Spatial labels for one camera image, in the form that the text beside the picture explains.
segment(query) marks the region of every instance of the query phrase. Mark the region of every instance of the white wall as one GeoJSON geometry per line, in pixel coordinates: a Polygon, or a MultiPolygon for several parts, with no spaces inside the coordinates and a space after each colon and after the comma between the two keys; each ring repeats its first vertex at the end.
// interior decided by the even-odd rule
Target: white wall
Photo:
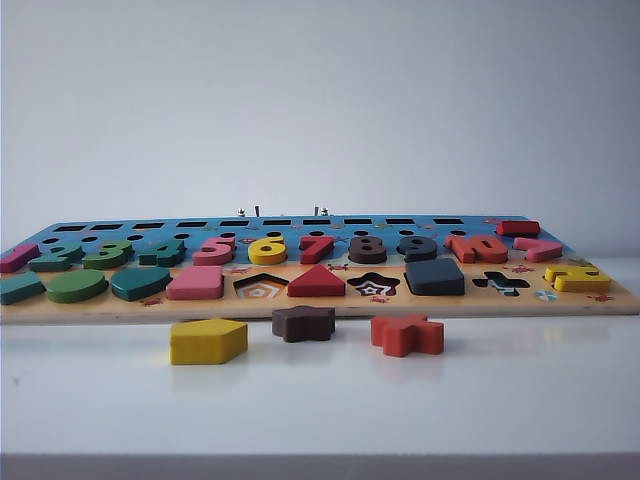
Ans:
{"type": "Polygon", "coordinates": [[[640,255],[640,2],[5,0],[2,248],[58,221],[518,214],[640,255]]]}

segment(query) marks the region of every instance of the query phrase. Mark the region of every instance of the brown star block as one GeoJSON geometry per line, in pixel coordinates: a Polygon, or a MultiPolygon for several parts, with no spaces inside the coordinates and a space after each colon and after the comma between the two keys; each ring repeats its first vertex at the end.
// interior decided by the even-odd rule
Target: brown star block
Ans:
{"type": "Polygon", "coordinates": [[[299,305],[274,310],[271,331],[285,342],[330,340],[336,331],[336,309],[299,305]]]}

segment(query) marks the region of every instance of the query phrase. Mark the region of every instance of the pink rectangle block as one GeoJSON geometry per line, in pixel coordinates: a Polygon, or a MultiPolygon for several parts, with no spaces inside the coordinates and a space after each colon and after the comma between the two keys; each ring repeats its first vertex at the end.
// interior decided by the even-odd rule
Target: pink rectangle block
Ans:
{"type": "Polygon", "coordinates": [[[185,268],[167,285],[169,300],[206,300],[223,293],[222,267],[219,265],[185,268]]]}

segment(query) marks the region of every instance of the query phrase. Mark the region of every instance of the white table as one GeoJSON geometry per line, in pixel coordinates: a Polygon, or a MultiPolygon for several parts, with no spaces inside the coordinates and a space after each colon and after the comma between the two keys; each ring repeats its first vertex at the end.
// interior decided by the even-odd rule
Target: white table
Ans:
{"type": "Polygon", "coordinates": [[[3,478],[640,478],[638,316],[444,321],[402,359],[251,323],[222,366],[170,366],[168,325],[2,327],[3,478]]]}

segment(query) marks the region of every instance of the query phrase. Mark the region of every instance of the green oval block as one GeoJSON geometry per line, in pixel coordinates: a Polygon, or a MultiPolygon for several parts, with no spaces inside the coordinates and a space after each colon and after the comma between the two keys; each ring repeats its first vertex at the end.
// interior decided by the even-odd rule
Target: green oval block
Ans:
{"type": "Polygon", "coordinates": [[[170,281],[168,268],[125,268],[111,277],[111,291],[132,302],[163,291],[170,281]]]}
{"type": "Polygon", "coordinates": [[[98,270],[74,270],[58,275],[47,284],[47,295],[57,303],[88,300],[104,292],[109,286],[98,270]]]}
{"type": "Polygon", "coordinates": [[[33,272],[62,272],[71,268],[71,262],[84,256],[79,243],[65,243],[51,249],[51,253],[40,255],[29,261],[33,272]]]}
{"type": "Polygon", "coordinates": [[[133,247],[128,240],[114,240],[100,245],[100,252],[87,255],[82,260],[84,268],[106,270],[124,265],[133,255],[133,247]]]}
{"type": "Polygon", "coordinates": [[[44,285],[33,272],[25,272],[0,280],[0,303],[11,305],[44,292],[44,285]]]}

